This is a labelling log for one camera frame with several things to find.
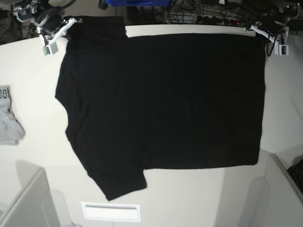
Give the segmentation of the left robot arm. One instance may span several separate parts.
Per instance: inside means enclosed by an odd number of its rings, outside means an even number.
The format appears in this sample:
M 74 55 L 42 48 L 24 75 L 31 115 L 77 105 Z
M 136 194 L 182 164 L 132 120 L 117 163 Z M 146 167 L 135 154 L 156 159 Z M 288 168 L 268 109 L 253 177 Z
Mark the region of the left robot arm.
M 303 30 L 303 2 L 301 0 L 246 0 L 250 18 L 244 22 L 245 30 L 265 32 L 265 36 L 298 34 Z

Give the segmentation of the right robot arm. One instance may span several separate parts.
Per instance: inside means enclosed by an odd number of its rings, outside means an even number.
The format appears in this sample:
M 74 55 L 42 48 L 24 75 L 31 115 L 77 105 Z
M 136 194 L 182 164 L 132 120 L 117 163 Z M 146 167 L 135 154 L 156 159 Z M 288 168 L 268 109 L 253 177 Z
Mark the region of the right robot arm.
M 75 1 L 71 0 L 63 6 L 53 6 L 47 0 L 29 0 L 24 6 L 17 6 L 13 15 L 20 22 L 31 22 L 36 26 L 38 34 L 53 39 L 56 35 L 63 36 L 81 18 L 64 17 L 65 9 Z

